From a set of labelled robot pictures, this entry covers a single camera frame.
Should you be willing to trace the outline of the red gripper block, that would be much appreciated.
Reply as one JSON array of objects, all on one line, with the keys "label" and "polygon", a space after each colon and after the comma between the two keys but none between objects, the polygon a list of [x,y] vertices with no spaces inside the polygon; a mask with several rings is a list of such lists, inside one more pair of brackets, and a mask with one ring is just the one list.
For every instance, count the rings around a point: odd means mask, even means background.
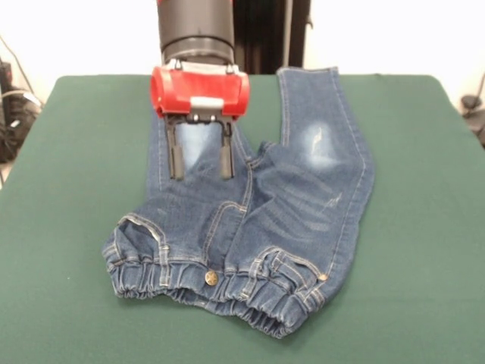
[{"label": "red gripper block", "polygon": [[[233,124],[249,105],[249,75],[235,64],[203,64],[177,59],[155,67],[150,79],[152,107],[160,118],[182,117],[189,123],[219,121],[220,173],[234,177]],[[171,179],[184,178],[183,150],[177,142],[177,119],[165,120]]]}]

